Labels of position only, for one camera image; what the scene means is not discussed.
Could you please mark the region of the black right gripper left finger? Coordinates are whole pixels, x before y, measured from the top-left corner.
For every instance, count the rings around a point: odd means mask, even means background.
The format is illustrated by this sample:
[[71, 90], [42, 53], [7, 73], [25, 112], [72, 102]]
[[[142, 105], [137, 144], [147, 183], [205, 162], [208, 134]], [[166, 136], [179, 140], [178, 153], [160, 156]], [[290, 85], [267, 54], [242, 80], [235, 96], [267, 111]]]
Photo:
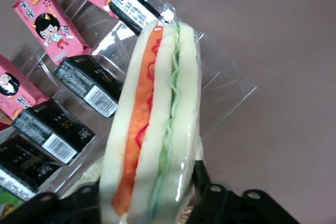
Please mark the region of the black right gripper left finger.
[[84, 184], [63, 199], [50, 192], [38, 194], [1, 223], [101, 223], [98, 186]]

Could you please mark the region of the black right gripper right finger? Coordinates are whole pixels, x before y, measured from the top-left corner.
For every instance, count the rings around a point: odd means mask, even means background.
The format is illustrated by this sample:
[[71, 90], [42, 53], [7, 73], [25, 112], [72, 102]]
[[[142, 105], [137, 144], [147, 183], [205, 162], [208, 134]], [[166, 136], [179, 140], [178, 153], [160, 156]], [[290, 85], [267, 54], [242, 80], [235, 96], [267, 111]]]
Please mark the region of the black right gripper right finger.
[[262, 190], [249, 189], [238, 196], [223, 185], [212, 183], [201, 160], [195, 162], [193, 182], [198, 203], [187, 223], [298, 223]]

